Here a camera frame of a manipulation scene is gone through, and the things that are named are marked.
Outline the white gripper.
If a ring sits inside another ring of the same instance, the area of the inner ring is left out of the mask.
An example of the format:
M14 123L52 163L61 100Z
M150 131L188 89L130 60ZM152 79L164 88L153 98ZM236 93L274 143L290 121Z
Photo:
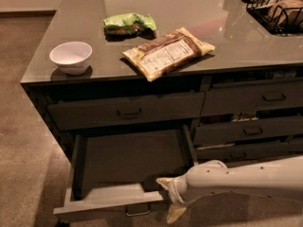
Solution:
M164 177L157 178L156 182L169 192L169 198L173 204L169 206L167 224L172 224L187 210L186 207L179 206L189 206L189 202L181 196L182 180L180 177Z

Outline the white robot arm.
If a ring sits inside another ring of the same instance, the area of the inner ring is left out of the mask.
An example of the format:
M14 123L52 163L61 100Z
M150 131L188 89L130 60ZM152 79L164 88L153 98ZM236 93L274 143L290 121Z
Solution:
M156 182L168 191L167 224L172 224L196 200L221 193L302 201L303 157L235 167L211 160L181 176L157 178Z

